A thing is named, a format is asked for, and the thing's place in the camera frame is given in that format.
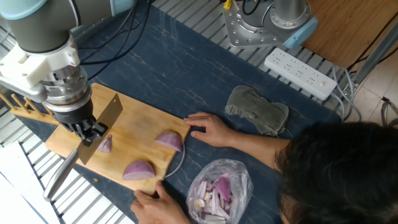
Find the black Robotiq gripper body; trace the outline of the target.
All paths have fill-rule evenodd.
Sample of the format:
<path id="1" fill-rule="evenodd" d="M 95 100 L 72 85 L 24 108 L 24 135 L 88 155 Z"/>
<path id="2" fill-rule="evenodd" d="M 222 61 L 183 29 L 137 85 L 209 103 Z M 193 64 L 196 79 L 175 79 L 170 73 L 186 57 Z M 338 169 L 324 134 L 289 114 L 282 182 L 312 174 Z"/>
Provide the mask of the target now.
<path id="1" fill-rule="evenodd" d="M 80 102 L 69 105 L 51 105 L 51 110 L 60 123 L 75 124 L 95 121 L 92 100 L 88 100 L 84 105 Z"/>

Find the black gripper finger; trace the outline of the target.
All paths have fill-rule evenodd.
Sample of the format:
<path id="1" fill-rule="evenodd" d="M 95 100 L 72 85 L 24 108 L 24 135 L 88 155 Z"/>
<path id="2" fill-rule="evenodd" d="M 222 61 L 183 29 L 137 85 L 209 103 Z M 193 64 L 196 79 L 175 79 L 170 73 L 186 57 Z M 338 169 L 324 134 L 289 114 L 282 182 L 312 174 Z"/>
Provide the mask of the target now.
<path id="1" fill-rule="evenodd" d="M 74 132 L 83 142 L 84 145 L 91 145 L 91 126 L 87 121 L 78 123 L 67 123 L 67 128 L 70 132 Z"/>
<path id="2" fill-rule="evenodd" d="M 88 145 L 91 146 L 95 141 L 101 139 L 108 130 L 107 125 L 90 121 L 90 128 L 88 129 Z"/>

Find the person left hand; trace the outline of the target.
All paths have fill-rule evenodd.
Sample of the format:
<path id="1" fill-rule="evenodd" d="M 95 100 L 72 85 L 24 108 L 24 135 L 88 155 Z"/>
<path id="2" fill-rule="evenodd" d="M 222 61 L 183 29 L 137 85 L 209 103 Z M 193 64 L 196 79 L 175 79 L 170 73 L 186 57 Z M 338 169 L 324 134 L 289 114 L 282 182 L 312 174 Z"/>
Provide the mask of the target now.
<path id="1" fill-rule="evenodd" d="M 131 204 L 139 224 L 191 224 L 179 204 L 167 193 L 158 181 L 155 185 L 158 198 L 136 190 L 135 201 Z"/>

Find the person right hand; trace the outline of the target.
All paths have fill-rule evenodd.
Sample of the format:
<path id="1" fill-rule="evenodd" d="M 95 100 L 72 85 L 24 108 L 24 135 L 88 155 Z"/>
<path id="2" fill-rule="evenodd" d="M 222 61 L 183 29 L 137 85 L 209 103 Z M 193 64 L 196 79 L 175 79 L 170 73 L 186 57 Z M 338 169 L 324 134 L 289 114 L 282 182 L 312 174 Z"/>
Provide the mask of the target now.
<path id="1" fill-rule="evenodd" d="M 184 122 L 189 126 L 204 128 L 204 132 L 192 131 L 191 136 L 214 147 L 230 147 L 231 138 L 236 133 L 219 117 L 206 112 L 190 114 Z"/>

